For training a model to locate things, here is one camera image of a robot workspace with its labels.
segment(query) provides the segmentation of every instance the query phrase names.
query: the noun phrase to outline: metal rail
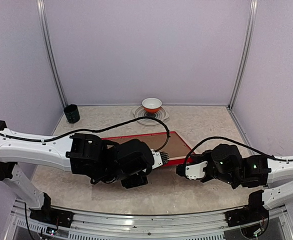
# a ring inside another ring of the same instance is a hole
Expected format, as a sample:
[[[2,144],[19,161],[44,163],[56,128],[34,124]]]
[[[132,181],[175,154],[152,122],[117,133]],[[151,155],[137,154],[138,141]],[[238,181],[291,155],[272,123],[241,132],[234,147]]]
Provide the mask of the metal rail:
[[[233,120],[233,122],[234,122],[234,124],[235,124],[235,126],[236,126],[236,128],[237,128],[237,130],[238,130],[238,132],[239,132],[244,144],[246,144],[248,146],[251,146],[251,143],[250,143],[249,139],[247,138],[247,135],[244,132],[243,128],[241,127],[241,125],[239,123],[239,120],[236,117],[236,115],[233,113],[233,111],[229,107],[227,107],[226,110],[230,114],[231,119]],[[247,151],[248,151],[248,153],[250,155],[256,155],[257,154],[256,152],[252,151],[251,149],[247,149]]]
[[[223,240],[225,231],[239,228],[228,227],[224,215],[226,209],[175,215],[124,215],[56,208],[75,213],[71,228],[59,227],[57,240]],[[287,223],[282,226],[286,239],[292,240],[290,219],[284,206],[270,211],[271,219],[280,217]],[[55,227],[30,218],[28,222],[35,236],[41,229]],[[26,229],[24,202],[19,199],[12,208],[4,239],[13,240],[17,227]]]
[[[257,8],[258,8],[258,0],[251,0],[250,13],[249,13],[248,23],[246,27],[244,47],[243,47],[242,56],[240,60],[240,66],[236,74],[236,80],[235,80],[233,92],[232,92],[231,99],[228,105],[231,111],[233,110],[233,107],[236,103],[241,82],[243,79],[243,75],[245,72],[245,68],[246,68],[246,64],[247,64],[247,60],[249,56],[249,51],[250,51],[250,45],[251,45],[252,36],[253,36],[253,31],[255,27]]]
[[[61,102],[63,108],[65,108],[66,106],[68,106],[68,101],[67,101],[66,95],[65,95],[63,88],[62,88],[62,84],[61,84],[60,77],[58,74],[56,61],[55,61],[55,58],[53,55],[52,45],[51,45],[51,41],[50,41],[48,21],[47,21],[47,16],[46,16],[45,2],[44,2],[44,0],[36,0],[36,3],[37,3],[38,15],[40,18],[41,30],[42,30],[42,34],[43,34],[43,38],[44,38],[44,44],[45,44],[45,48],[46,48],[47,58],[48,58],[50,68],[52,71],[54,84],[55,84],[60,102]]]

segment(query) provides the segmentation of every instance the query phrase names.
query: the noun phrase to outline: black mug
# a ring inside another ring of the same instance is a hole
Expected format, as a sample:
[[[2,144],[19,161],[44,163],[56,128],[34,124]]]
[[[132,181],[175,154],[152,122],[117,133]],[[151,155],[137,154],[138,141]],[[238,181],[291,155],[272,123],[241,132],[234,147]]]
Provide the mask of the black mug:
[[[80,114],[79,114],[79,109],[78,106],[75,104],[70,104],[64,108],[64,114],[66,117],[66,120],[70,124],[75,124],[80,120]]]

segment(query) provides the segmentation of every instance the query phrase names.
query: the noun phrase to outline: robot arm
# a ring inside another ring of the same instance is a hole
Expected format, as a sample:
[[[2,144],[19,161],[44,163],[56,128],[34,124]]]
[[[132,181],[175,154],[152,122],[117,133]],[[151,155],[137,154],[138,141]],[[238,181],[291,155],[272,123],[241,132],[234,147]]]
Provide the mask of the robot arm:
[[[0,181],[27,203],[32,219],[53,225],[58,220],[59,226],[68,228],[73,213],[51,208],[50,197],[32,184],[19,163],[49,166],[86,175],[91,178],[92,184],[121,181],[122,186],[129,189],[147,184],[147,175],[169,160],[167,153],[155,152],[138,139],[118,144],[82,133],[48,141],[51,138],[12,131],[4,121],[0,121]]]
[[[233,189],[267,186],[279,180],[292,180],[279,187],[259,190],[249,195],[248,205],[227,211],[229,227],[248,224],[269,217],[269,210],[293,198],[293,156],[268,158],[253,155],[242,158],[235,145],[220,144],[213,150],[191,155],[192,162],[180,164],[176,173],[202,183],[218,179]]]

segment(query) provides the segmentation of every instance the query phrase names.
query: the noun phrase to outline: black cable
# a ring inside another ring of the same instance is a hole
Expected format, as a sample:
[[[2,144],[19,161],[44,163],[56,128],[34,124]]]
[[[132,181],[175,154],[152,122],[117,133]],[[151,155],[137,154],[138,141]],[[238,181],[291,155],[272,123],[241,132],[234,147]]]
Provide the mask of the black cable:
[[[257,150],[251,146],[248,146],[248,145],[245,145],[241,142],[238,142],[238,141],[235,141],[233,139],[230,139],[230,138],[227,138],[227,137],[224,137],[224,136],[210,136],[210,137],[207,137],[205,139],[203,139],[202,141],[200,141],[197,145],[194,146],[194,148],[192,148],[192,150],[186,155],[185,159],[184,159],[184,162],[183,162],[183,165],[186,166],[187,165],[187,161],[189,159],[189,157],[191,156],[191,154],[202,144],[204,144],[205,142],[209,141],[209,140],[212,140],[212,139],[221,139],[221,140],[225,140],[225,141],[228,141],[228,142],[231,142],[231,143],[234,143],[234,144],[237,144],[241,147],[244,147],[244,148],[247,148],[247,149],[250,149],[252,150],[253,152],[256,152],[264,157],[267,157],[268,159],[272,159],[272,160],[276,160],[276,161],[280,161],[280,162],[293,162],[293,159],[291,160],[285,160],[285,159],[280,159],[280,158],[276,158],[274,157],[273,155],[269,155],[269,154],[266,154],[260,150]]]
[[[108,126],[106,128],[102,128],[102,129],[99,129],[99,130],[93,130],[93,129],[87,129],[87,128],[76,129],[76,130],[69,131],[69,132],[66,132],[64,134],[61,134],[59,136],[52,137],[52,138],[49,138],[49,139],[44,139],[44,140],[41,140],[41,139],[32,139],[32,138],[24,138],[24,137],[19,137],[19,136],[12,136],[12,135],[4,135],[3,133],[0,133],[0,136],[5,137],[5,138],[9,138],[9,139],[15,139],[15,140],[21,140],[21,141],[27,141],[27,142],[34,142],[34,143],[41,143],[41,142],[43,142],[43,143],[48,143],[48,142],[56,141],[58,139],[61,139],[61,138],[66,137],[68,135],[71,135],[71,134],[74,134],[74,133],[77,133],[77,132],[82,132],[82,131],[91,132],[93,134],[102,133],[102,132],[105,132],[105,131],[108,131],[108,130],[111,130],[111,129],[115,129],[115,128],[121,127],[121,126],[126,125],[126,124],[130,124],[130,123],[139,121],[141,119],[150,119],[150,120],[156,121],[156,122],[158,122],[159,124],[161,124],[165,128],[165,131],[166,131],[166,141],[165,141],[165,143],[161,147],[159,147],[158,149],[155,150],[155,152],[160,151],[161,149],[163,149],[166,146],[166,144],[169,141],[169,138],[170,138],[170,130],[169,130],[168,126],[163,121],[161,121],[161,120],[159,120],[159,119],[157,119],[155,117],[151,117],[151,116],[140,116],[140,117],[131,119],[129,121],[125,121],[125,122],[122,122],[122,123],[118,123],[118,124],[115,124],[115,125],[112,125],[112,126]]]
[[[35,238],[31,234],[30,227],[29,227],[28,214],[27,214],[27,204],[26,203],[24,203],[24,213],[25,213],[25,222],[26,222],[26,228],[27,228],[28,234],[30,235],[32,240],[35,240]]]

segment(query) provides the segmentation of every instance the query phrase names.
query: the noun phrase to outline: white wall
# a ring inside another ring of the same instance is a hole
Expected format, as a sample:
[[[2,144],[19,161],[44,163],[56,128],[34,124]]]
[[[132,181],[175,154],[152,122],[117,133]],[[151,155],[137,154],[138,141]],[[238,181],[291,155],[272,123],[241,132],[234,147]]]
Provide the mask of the white wall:
[[[253,147],[293,155],[293,0],[259,1],[234,112]]]
[[[250,0],[50,0],[58,72],[70,103],[227,105]]]
[[[50,135],[62,115],[35,0],[0,0],[0,120]],[[24,165],[30,176],[34,168]],[[16,196],[0,182],[0,237]]]

